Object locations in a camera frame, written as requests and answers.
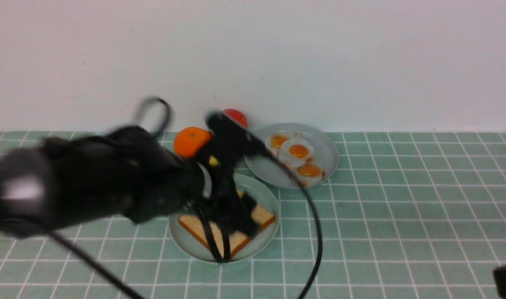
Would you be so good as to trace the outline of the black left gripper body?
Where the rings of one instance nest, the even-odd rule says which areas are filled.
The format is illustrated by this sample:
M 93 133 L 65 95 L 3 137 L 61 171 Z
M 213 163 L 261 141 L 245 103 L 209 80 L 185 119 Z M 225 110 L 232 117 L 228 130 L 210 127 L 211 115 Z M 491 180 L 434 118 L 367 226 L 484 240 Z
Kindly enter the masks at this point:
M 219 166 L 209 165 L 209 157 L 215 156 Z M 260 225 L 252 218 L 257 206 L 253 199 L 242 199 L 237 192 L 234 181 L 234 170 L 243 157 L 239 157 L 221 141 L 210 141 L 197 153 L 197 161 L 207 168 L 211 179 L 211 191 L 208 199 L 197 203 L 209 221 L 226 228 L 229 233 L 240 232 L 247 237 L 254 237 Z

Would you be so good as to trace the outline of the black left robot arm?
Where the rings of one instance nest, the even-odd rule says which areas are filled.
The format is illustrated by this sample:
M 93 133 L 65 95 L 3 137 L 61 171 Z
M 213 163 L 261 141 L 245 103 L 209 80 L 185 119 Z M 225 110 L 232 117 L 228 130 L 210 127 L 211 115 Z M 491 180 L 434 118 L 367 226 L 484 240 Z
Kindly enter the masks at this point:
M 253 238 L 257 203 L 241 198 L 232 167 L 179 157 L 141 127 L 75 140 L 46 138 L 0 158 L 0 231 L 17 238 L 121 215 L 136 225 L 159 216 L 192 214 L 201 222 L 214 258 L 215 225 L 223 236 Z

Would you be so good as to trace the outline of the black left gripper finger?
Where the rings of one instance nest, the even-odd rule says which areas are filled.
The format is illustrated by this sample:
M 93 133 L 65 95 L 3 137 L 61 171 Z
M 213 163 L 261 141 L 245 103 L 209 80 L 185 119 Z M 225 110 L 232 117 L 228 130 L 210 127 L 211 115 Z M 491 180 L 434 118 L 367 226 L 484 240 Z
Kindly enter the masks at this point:
M 231 259 L 230 233 L 226 228 L 221 228 L 220 231 L 222 244 L 224 246 L 224 255 L 222 256 L 220 263 L 228 263 Z
M 211 255 L 214 257 L 216 262 L 222 262 L 222 256 L 219 252 L 219 249 L 217 247 L 217 244 L 214 239 L 214 234 L 210 225 L 210 221 L 208 217 L 205 215 L 205 212 L 199 208 L 198 209 L 198 218 L 200 220 L 200 223 L 202 225 L 203 231 L 205 233 L 206 242 L 209 248 L 209 251 L 211 252 Z

